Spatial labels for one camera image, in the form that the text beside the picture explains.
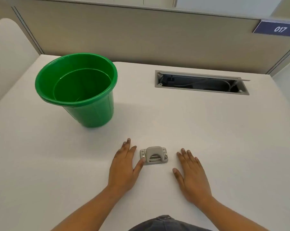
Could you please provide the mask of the green plastic bucket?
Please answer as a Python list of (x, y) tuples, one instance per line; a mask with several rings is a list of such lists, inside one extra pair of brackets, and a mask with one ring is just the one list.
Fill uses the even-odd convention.
[(45, 65), (35, 79), (35, 89), (42, 100), (63, 107), (82, 126), (96, 128), (114, 114), (117, 79), (116, 66), (108, 58), (77, 53)]

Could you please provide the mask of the person's dark grey clothing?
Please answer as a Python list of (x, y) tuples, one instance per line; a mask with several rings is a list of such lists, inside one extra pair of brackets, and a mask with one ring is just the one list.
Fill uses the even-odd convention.
[(212, 231), (176, 220), (169, 215), (161, 215), (144, 221), (128, 231)]

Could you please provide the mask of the blue desk sign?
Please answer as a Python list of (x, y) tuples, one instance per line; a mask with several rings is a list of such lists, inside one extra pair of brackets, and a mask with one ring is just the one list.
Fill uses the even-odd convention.
[(290, 37), (290, 21), (261, 20), (253, 33)]

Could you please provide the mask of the beige desk partition panel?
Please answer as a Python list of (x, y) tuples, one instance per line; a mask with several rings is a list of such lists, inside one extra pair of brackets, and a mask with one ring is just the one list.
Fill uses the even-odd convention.
[(61, 0), (14, 0), (44, 54), (274, 75), (290, 37), (253, 33), (255, 18)]

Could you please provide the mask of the person's left hand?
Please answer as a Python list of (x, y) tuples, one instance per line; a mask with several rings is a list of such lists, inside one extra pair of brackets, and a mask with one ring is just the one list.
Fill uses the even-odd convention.
[(108, 187), (116, 194), (123, 196), (132, 189), (138, 177), (133, 177), (133, 158), (136, 146), (131, 147), (131, 139), (128, 138), (122, 147), (116, 152), (109, 170)]

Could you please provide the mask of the person's right hand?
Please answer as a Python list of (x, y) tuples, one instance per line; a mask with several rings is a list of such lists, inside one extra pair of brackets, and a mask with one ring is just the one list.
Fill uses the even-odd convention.
[[(195, 173), (193, 171), (193, 161), (194, 161), (194, 156), (191, 153), (188, 153), (190, 155), (190, 159), (192, 161), (192, 169), (191, 170), (183, 170), (183, 178), (184, 178), (184, 188), (180, 188), (183, 196), (190, 202), (191, 198), (196, 198), (196, 197), (204, 197), (204, 196), (212, 196), (211, 188), (209, 185), (208, 178), (206, 176), (205, 170), (203, 168), (203, 173)], [(181, 151), (177, 152), (177, 158), (180, 162), (181, 165)]]

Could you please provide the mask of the white rounded side panel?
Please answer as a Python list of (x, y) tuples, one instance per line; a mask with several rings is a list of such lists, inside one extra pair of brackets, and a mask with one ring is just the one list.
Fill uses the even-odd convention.
[(18, 24), (0, 19), (0, 100), (38, 57)]

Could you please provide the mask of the person's right forearm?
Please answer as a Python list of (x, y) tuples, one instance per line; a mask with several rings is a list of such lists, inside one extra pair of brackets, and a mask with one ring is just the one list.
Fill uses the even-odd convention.
[(224, 206), (213, 196), (191, 198), (191, 202), (219, 231), (269, 231), (256, 222)]

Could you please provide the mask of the person's left forearm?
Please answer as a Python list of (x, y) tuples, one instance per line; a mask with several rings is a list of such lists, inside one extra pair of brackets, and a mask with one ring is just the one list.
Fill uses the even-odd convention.
[(99, 231), (114, 206), (130, 189), (131, 187), (106, 186), (51, 231)]

